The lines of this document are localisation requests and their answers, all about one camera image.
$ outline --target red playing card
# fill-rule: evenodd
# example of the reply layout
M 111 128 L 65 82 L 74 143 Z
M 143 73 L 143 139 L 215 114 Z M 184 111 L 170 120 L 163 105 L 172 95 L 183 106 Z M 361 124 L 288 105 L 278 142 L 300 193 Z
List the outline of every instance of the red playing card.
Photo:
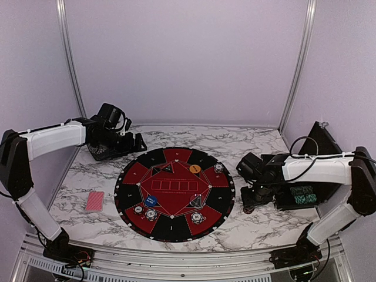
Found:
M 104 197 L 105 192 L 90 192 L 85 210 L 87 212 L 101 212 L 103 209 Z

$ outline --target robotic arm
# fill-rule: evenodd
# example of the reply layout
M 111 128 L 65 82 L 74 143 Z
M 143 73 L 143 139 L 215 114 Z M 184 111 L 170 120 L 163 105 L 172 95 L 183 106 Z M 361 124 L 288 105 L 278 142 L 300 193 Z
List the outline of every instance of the robotic arm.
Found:
M 123 126 L 115 128 L 123 116 Z M 36 157 L 69 146 L 88 145 L 95 159 L 103 159 L 96 148 L 105 148 L 107 158 L 124 156 L 147 149 L 141 134 L 126 132 L 131 121 L 123 111 L 103 104 L 91 119 L 77 118 L 60 125 L 17 133 L 7 130 L 0 147 L 0 181 L 14 200 L 23 217 L 42 233 L 47 243 L 43 255 L 55 260 L 71 262 L 83 250 L 69 244 L 69 236 L 53 219 L 35 193 L 29 162 Z
M 330 182 L 351 185 L 348 199 L 311 223 L 296 246 L 271 253 L 276 268 L 295 266 L 322 257 L 319 246 L 334 233 L 344 230 L 357 218 L 376 212 L 376 167 L 364 147 L 341 155 L 296 156 L 289 154 L 245 156 L 237 170 L 252 188 L 241 188 L 244 211 L 266 204 L 283 185 L 295 182 Z

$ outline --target yellow disc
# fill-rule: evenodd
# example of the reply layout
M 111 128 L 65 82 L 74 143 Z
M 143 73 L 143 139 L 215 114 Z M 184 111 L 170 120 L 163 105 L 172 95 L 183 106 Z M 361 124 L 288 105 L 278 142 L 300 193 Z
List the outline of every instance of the yellow disc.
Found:
M 193 164 L 189 167 L 189 170 L 190 172 L 192 173 L 199 173 L 201 171 L 201 167 L 196 165 L 196 164 Z

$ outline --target marble table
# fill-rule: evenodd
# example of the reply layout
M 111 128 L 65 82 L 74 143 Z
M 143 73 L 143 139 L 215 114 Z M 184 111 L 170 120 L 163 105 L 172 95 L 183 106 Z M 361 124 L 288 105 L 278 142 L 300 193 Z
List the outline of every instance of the marble table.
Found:
M 242 211 L 240 188 L 244 180 L 236 165 L 248 152 L 286 152 L 277 130 L 251 127 L 207 126 L 136 126 L 149 150 L 183 146 L 210 153 L 225 164 L 233 176 L 236 202 L 229 218 L 214 232 L 184 243 L 164 243 L 147 239 L 120 218 L 113 193 L 120 171 L 141 153 L 116 160 L 96 162 L 87 148 L 81 148 L 51 207 L 51 214 L 68 232 L 71 239 L 138 250 L 156 251 L 237 251 L 283 246 L 296 242 L 312 220 L 318 219 L 315 209 L 277 211 L 272 203 L 258 207 L 252 214 Z M 103 191 L 103 211 L 86 212 L 89 192 Z

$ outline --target round poker mat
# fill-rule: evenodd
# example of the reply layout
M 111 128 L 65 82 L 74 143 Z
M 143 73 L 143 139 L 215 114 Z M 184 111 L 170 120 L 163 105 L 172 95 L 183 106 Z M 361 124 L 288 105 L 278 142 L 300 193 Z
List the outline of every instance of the round poker mat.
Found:
M 235 186 L 229 171 L 196 149 L 167 147 L 130 162 L 115 187 L 116 208 L 137 233 L 184 242 L 217 229 L 229 216 Z

